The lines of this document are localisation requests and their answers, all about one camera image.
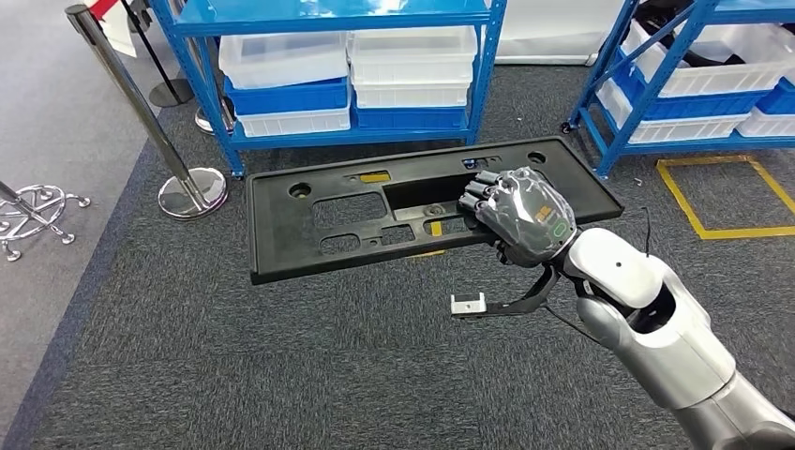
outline white wall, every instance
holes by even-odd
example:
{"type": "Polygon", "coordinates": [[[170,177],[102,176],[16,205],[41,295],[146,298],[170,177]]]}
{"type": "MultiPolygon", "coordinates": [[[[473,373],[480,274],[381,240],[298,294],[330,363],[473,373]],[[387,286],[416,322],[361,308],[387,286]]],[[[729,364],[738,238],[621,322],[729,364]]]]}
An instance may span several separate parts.
{"type": "Polygon", "coordinates": [[[623,0],[507,0],[497,64],[592,64],[623,0]]]}

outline stanchion post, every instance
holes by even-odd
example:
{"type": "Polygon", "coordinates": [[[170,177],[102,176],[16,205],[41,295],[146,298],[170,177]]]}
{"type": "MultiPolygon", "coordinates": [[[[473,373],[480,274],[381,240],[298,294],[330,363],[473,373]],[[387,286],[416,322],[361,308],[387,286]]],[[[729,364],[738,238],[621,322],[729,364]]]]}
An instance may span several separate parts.
{"type": "Polygon", "coordinates": [[[155,63],[155,67],[157,68],[157,72],[160,74],[160,78],[163,79],[163,82],[155,86],[155,88],[149,93],[149,101],[151,101],[153,105],[159,106],[160,108],[170,108],[172,106],[189,102],[193,98],[193,90],[190,89],[188,80],[184,78],[171,80],[169,78],[166,70],[163,68],[163,65],[160,64],[160,58],[158,58],[158,54],[155,53],[155,49],[153,49],[152,44],[149,43],[149,38],[146,37],[138,16],[132,12],[132,8],[130,8],[126,1],[119,3],[121,3],[124,7],[125,12],[127,13],[127,18],[132,23],[132,26],[135,27],[138,37],[141,38],[143,46],[146,48],[146,51],[149,53],[149,56],[152,57],[152,61],[155,63]]]}
{"type": "Polygon", "coordinates": [[[157,196],[160,209],[178,220],[201,218],[218,209],[226,201],[228,193],[226,179],[221,172],[211,168],[188,170],[88,7],[73,5],[66,9],[66,14],[99,62],[127,96],[149,138],[174,175],[166,181],[157,196]]]}
{"type": "MultiPolygon", "coordinates": [[[[185,7],[185,0],[170,0],[169,4],[174,14],[179,14],[180,12],[182,12],[182,9],[185,7]]],[[[196,41],[194,39],[195,37],[186,38],[187,52],[190,54],[190,58],[193,60],[193,64],[195,64],[197,68],[200,68],[202,66],[202,61],[199,58],[199,51],[196,50],[196,41]]],[[[204,78],[205,78],[204,80],[205,83],[215,82],[215,80],[212,78],[210,78],[209,80],[206,79],[206,76],[204,78]]],[[[234,117],[232,115],[232,108],[230,107],[230,102],[226,98],[224,98],[224,96],[221,94],[220,89],[216,89],[216,92],[218,92],[217,102],[221,110],[221,118],[223,119],[224,127],[226,127],[227,134],[232,134],[232,131],[234,129],[234,117]]],[[[207,120],[207,116],[204,114],[202,107],[199,107],[196,110],[193,120],[196,123],[196,126],[199,127],[199,130],[201,130],[203,133],[213,134],[213,126],[210,125],[210,121],[207,120]]]]}

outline robot finger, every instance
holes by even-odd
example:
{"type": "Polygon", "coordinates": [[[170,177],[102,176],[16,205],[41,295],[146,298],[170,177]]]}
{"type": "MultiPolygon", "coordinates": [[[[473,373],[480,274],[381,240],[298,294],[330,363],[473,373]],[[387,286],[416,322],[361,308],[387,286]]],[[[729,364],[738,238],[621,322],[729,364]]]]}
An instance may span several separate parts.
{"type": "Polygon", "coordinates": [[[477,181],[471,181],[464,189],[474,196],[486,198],[494,191],[494,185],[484,185],[477,181]]]}
{"type": "Polygon", "coordinates": [[[477,211],[479,208],[478,204],[482,202],[483,199],[479,199],[469,192],[465,193],[458,199],[458,204],[460,204],[464,209],[468,209],[470,211],[477,211]]]}
{"type": "Polygon", "coordinates": [[[495,172],[482,171],[479,174],[477,174],[474,177],[474,179],[482,183],[495,185],[497,184],[497,181],[500,180],[500,174],[495,172]]]}

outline black plastic panel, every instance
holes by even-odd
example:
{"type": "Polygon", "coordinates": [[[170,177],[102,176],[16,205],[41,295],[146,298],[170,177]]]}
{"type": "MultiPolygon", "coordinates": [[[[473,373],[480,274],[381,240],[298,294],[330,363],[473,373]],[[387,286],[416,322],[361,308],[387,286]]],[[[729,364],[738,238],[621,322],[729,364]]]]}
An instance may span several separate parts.
{"type": "Polygon", "coordinates": [[[561,192],[578,224],[616,218],[623,211],[560,138],[253,174],[247,180],[251,281],[262,284],[493,242],[491,231],[458,210],[458,197],[480,170],[499,172],[522,166],[541,172],[561,192]],[[382,198],[385,216],[378,211],[366,215],[369,220],[347,217],[339,226],[316,226],[318,210],[323,208],[313,208],[315,203],[333,205],[337,201],[326,201],[349,197],[357,201],[367,199],[362,194],[368,193],[382,198]],[[461,217],[464,225],[459,220],[457,227],[448,226],[461,217]],[[434,221],[442,221],[444,227],[429,227],[434,221]],[[434,228],[453,231],[434,236],[434,228]],[[398,238],[395,231],[402,232],[398,238]]]}

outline green label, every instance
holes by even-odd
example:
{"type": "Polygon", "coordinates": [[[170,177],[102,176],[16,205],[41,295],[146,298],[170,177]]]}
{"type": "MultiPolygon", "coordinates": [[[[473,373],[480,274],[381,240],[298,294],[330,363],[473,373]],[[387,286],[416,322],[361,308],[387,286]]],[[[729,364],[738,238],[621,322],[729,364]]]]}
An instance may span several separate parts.
{"type": "Polygon", "coordinates": [[[555,236],[555,237],[562,237],[566,233],[566,230],[568,230],[568,229],[569,229],[569,226],[568,226],[568,224],[566,224],[566,221],[563,220],[563,219],[560,219],[560,220],[558,220],[558,224],[555,225],[555,228],[552,229],[552,235],[555,236]]]}

